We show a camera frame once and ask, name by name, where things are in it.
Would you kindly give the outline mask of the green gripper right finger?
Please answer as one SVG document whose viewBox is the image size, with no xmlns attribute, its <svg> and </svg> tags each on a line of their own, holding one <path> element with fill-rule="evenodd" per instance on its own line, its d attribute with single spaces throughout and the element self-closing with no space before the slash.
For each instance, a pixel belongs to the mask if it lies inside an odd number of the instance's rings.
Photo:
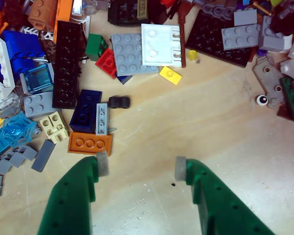
<svg viewBox="0 0 294 235">
<path fill-rule="evenodd" d="M 273 232 L 204 163 L 176 157 L 175 179 L 191 186 L 203 235 L 272 235 Z"/>
</svg>

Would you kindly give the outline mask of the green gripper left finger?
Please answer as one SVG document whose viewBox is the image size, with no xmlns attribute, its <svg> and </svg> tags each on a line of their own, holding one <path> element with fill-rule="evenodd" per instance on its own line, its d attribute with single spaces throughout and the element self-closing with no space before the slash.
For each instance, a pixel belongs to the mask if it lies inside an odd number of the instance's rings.
<svg viewBox="0 0 294 235">
<path fill-rule="evenodd" d="M 109 174 L 106 151 L 77 162 L 53 187 L 39 235 L 91 235 L 95 183 Z"/>
</svg>

